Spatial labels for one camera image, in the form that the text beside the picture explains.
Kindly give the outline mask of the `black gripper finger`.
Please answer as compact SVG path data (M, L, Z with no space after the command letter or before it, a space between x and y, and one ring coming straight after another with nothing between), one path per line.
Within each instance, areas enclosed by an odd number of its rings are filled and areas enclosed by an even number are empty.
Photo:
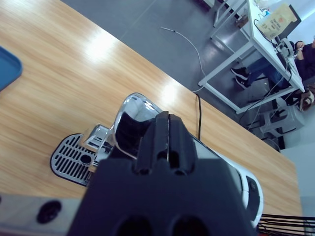
M160 159L168 156L169 113L164 111L152 120L140 141L135 171L149 174Z
M193 137L188 132L182 119L169 115L168 161L176 174L190 174L197 160Z

